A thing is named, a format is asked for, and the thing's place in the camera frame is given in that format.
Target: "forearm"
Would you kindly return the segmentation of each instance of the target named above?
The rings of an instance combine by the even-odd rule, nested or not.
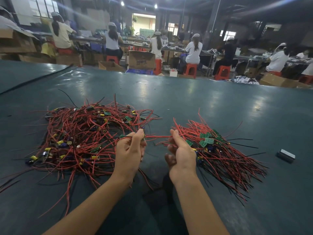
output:
[[[229,234],[196,175],[175,184],[190,235]]]
[[[129,183],[126,180],[112,176],[44,235],[95,234],[128,186]]]

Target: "wire bundle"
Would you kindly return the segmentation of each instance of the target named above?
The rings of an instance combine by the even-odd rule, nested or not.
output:
[[[179,135],[196,152],[198,166],[223,183],[236,197],[240,196],[246,201],[245,195],[239,189],[248,192],[249,188],[253,188],[252,178],[261,182],[258,176],[264,177],[267,167],[232,147],[230,145],[232,142],[228,142],[216,130],[211,129],[201,116],[200,119],[201,123],[189,120],[186,127],[178,125],[174,119],[175,127],[173,129],[177,129]],[[168,142],[161,143],[165,146],[168,145]]]
[[[80,108],[59,107],[48,111],[45,118],[49,123],[44,140],[37,154],[25,161],[33,169],[49,171],[46,176],[57,171],[58,180],[70,174],[67,191],[60,198],[67,198],[65,215],[69,210],[74,176],[83,173],[95,188],[100,186],[95,178],[113,173],[117,141],[159,118],[152,116],[153,110],[135,110],[130,105],[117,104],[115,100],[107,105],[99,102]],[[145,135],[145,138],[158,137]],[[151,190],[150,183],[158,186],[141,169],[139,172]]]

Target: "yellow capacitor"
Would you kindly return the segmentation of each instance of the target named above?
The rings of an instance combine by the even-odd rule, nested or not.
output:
[[[30,159],[36,161],[38,158],[35,155],[33,155],[33,156],[30,157]]]

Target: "blue plastic crate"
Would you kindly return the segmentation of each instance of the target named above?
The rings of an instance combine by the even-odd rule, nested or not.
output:
[[[127,73],[153,75],[153,70],[128,69]]]

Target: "hand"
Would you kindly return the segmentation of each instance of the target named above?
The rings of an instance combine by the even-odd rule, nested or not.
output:
[[[131,184],[138,171],[139,163],[142,161],[147,142],[142,140],[144,137],[143,129],[127,136],[132,138],[122,138],[116,145],[115,167],[112,176],[121,177]]]
[[[170,130],[172,138],[169,138],[170,145],[167,149],[173,154],[166,154],[165,160],[170,167],[170,179],[175,185],[181,180],[190,177],[197,177],[196,173],[196,153],[186,143],[186,141],[179,136],[178,130]]]

